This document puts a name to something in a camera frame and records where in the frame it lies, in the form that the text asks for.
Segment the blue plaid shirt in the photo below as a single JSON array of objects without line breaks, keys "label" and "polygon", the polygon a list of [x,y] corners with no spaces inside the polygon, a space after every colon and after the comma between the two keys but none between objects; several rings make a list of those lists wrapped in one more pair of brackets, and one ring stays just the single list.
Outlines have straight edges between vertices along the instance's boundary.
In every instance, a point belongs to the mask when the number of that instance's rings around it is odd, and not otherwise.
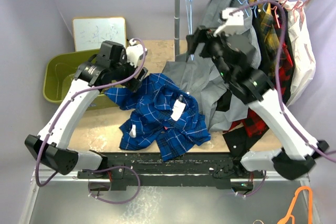
[{"label": "blue plaid shirt", "polygon": [[124,151],[156,142],[162,159],[169,161],[211,139],[196,99],[162,73],[149,74],[137,92],[110,88],[105,94],[121,110],[132,111],[120,126],[119,148]]}]

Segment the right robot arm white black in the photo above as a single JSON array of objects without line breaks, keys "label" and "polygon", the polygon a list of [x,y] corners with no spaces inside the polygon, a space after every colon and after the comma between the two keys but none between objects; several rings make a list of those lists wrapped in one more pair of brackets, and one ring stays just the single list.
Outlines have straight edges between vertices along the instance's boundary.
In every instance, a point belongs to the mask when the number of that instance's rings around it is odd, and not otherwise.
[{"label": "right robot arm white black", "polygon": [[255,170],[271,170],[287,180],[308,173],[329,145],[300,125],[278,100],[281,91],[263,71],[252,67],[256,49],[249,39],[237,34],[217,35],[214,28],[199,26],[186,41],[188,54],[193,54],[199,44],[204,45],[200,57],[212,60],[231,93],[254,111],[282,144],[277,150],[248,151],[234,164],[234,173],[246,177]]}]

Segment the light blue hanger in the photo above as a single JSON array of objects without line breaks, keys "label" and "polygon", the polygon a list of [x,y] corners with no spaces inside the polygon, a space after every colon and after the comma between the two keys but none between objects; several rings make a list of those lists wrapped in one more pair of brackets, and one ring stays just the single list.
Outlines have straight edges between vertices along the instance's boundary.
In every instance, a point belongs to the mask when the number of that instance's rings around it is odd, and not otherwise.
[{"label": "light blue hanger", "polygon": [[193,0],[185,0],[188,34],[193,32]]}]

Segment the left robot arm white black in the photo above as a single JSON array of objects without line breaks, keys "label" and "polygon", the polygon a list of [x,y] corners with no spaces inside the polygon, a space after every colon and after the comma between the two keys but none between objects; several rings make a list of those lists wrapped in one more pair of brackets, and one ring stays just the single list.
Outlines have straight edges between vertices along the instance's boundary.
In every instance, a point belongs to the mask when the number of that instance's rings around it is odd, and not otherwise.
[{"label": "left robot arm white black", "polygon": [[36,136],[30,134],[24,141],[37,161],[35,170],[43,164],[62,175],[82,169],[89,169],[96,178],[107,174],[108,165],[101,154],[70,150],[70,139],[89,105],[104,89],[122,85],[134,92],[141,86],[148,72],[143,66],[146,54],[139,39],[131,39],[128,47],[107,40],[79,65],[56,113]]}]

